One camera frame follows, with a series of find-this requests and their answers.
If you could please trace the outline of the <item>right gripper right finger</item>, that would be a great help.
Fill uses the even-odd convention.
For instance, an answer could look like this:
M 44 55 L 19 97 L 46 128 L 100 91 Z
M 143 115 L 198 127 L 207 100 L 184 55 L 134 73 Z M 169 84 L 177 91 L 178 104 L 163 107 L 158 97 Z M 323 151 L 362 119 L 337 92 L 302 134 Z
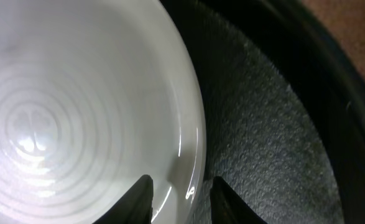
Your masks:
M 266 224 L 220 176 L 210 190 L 212 224 Z

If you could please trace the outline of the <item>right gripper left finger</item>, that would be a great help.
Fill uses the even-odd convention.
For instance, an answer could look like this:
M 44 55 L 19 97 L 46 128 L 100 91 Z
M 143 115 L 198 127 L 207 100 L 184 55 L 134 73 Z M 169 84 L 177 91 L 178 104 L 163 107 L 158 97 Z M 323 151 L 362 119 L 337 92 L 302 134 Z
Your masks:
M 151 224 L 153 197 L 153 180 L 145 174 L 94 224 Z

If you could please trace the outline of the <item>grey plate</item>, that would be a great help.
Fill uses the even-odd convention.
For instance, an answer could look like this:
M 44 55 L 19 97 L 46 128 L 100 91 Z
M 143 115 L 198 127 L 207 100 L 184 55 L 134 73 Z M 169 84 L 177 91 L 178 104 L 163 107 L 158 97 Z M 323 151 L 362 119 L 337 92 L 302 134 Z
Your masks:
M 0 0 L 0 223 L 93 223 L 143 175 L 151 223 L 186 223 L 206 134 L 159 1 Z

